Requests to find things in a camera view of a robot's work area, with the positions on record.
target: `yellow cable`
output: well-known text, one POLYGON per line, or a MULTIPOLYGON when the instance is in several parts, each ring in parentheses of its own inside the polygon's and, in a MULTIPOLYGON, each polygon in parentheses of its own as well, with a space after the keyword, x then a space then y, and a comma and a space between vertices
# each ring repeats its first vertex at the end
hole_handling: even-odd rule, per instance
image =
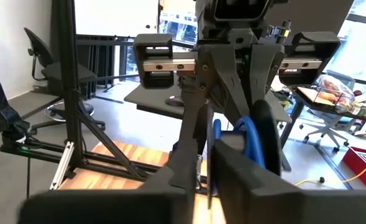
MULTIPOLYGON (((352 180, 357 179, 358 177, 360 177, 360 176, 361 176, 362 174, 364 174, 365 172, 366 172, 366 168, 365 168, 363 171, 361 171, 359 174, 357 174, 355 177, 351 177, 351 178, 349 178, 349 179, 347 179, 347 180, 334 180, 334 181, 328 181, 328 182, 337 182, 337 183, 346 183, 346 182, 350 182, 350 181, 352 181, 352 180)), ((299 185, 301 185, 301 184, 303 184, 303 183, 305 183, 305 182, 312 182, 312 181, 319 182, 319 180, 306 179, 306 180, 302 180, 302 181, 298 182, 297 184, 295 184, 295 186, 299 186, 299 185)))

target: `white wall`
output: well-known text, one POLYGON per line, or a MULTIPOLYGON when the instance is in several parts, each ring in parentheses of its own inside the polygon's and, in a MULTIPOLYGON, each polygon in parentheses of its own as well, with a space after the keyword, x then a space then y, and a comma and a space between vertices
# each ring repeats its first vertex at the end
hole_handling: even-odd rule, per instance
POLYGON ((8 99, 32 89, 27 27, 50 42, 51 0, 0 0, 0 81, 8 99))
POLYGON ((153 33, 157 15, 158 0, 75 0, 77 34, 135 37, 153 33))

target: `gray floor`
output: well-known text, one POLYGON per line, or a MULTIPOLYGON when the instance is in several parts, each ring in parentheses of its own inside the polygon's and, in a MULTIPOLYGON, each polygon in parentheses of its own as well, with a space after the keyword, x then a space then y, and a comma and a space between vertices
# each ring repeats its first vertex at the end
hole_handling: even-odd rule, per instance
MULTIPOLYGON (((108 96, 115 100, 122 101, 129 91, 136 84, 118 85, 109 93, 99 93, 100 96, 108 96)), ((40 105, 54 99, 52 96, 38 93, 28 93, 11 101, 11 105, 20 113, 26 114, 40 105)), ((111 139, 137 144, 152 149, 169 151, 172 144, 178 138, 180 120, 164 116, 138 111, 135 105, 130 103, 112 103, 109 101, 93 99, 90 103, 96 108, 94 118, 106 122, 106 133, 111 139)), ((27 119, 31 124, 48 121, 43 111, 27 119)), ((305 133, 311 128, 305 127, 304 131, 298 129, 300 122, 294 127, 291 139, 303 139, 305 133)), ((227 128, 226 120, 223 120, 223 128, 227 128)), ((89 149, 92 149, 98 140, 85 127, 83 136, 89 149)), ((37 137, 41 141, 48 141, 56 144, 63 144, 66 138, 65 125, 40 129, 37 137)), ((339 170, 348 178, 352 176, 350 170, 340 162, 344 151, 338 154, 331 153, 330 143, 323 139, 322 150, 329 155, 337 164, 339 170)), ((298 141, 288 141, 284 151, 291 163, 293 171, 284 173, 283 178, 291 183, 303 179, 318 179, 323 176, 326 179, 338 179, 334 171, 327 165, 314 146, 303 144, 298 141)), ((27 159, 19 156, 9 155, 0 152, 0 224, 15 223, 18 206, 25 198, 27 159)), ((55 172, 56 165, 42 161, 32 161, 31 167, 31 193, 47 190, 55 172)), ((360 181, 352 182, 355 189, 362 189, 365 186, 360 181)), ((338 182, 331 182, 325 185, 318 185, 316 182, 308 182, 300 186, 304 189, 345 189, 345 186, 338 182)))

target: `wire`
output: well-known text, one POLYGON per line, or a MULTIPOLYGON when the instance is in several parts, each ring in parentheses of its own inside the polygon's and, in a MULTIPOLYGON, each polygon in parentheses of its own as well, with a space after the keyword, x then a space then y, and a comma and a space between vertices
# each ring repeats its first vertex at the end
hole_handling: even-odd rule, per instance
POLYGON ((88 152, 88 148, 86 147, 86 142, 85 142, 85 139, 83 137, 83 134, 81 134, 81 139, 82 139, 82 142, 83 142, 83 147, 85 149, 85 152, 88 152))
MULTIPOLYGON (((350 182, 350 181, 353 181, 353 180, 355 180, 355 179, 358 179, 362 174, 364 174, 366 172, 366 168, 363 170, 363 171, 361 171, 359 174, 357 174, 356 176, 354 176, 354 177, 351 177, 351 178, 349 178, 349 179, 347 179, 347 180, 337 180, 337 179, 335 179, 335 180, 332 180, 332 181, 326 181, 325 180, 325 182, 332 182, 332 183, 347 183, 347 182, 350 182)), ((299 185, 301 185, 301 184, 303 184, 303 183, 306 183, 306 182, 313 182, 313 181, 316 181, 316 182, 319 182, 319 180, 314 180, 314 179, 306 179, 306 180, 302 180, 302 181, 300 181, 300 182, 298 182, 298 183, 296 183, 295 184, 295 186, 299 186, 299 185)))

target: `black aluminum frame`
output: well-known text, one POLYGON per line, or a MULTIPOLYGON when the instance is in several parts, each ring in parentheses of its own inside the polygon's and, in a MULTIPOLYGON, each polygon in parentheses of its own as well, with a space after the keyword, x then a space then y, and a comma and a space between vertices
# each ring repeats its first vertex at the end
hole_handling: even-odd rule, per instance
MULTIPOLYGON (((93 122, 94 119, 84 110, 78 85, 76 67, 76 41, 75 41, 75 12, 74 0, 59 0, 58 4, 58 40, 60 48, 60 63, 62 70, 62 83, 64 90, 65 118, 68 140, 74 143, 74 151, 70 159, 69 170, 75 168, 87 169, 109 175, 145 182, 150 174, 157 172, 161 167, 130 161, 125 154, 113 143, 113 141, 93 122), (83 148, 83 136, 81 123, 107 147, 113 156, 89 152, 83 148), (99 162, 117 165, 118 167, 105 166, 99 162)), ((108 80, 117 77, 104 77, 108 80)), ((59 163, 64 152, 64 146, 41 142, 37 139, 27 139, 25 145, 29 148, 15 148, 15 143, 3 138, 4 144, 1 151, 18 156, 39 159, 47 162, 59 163)), ((201 182, 206 183, 207 178, 201 176, 201 182)), ((197 190, 197 193, 207 194, 206 188, 197 190)))

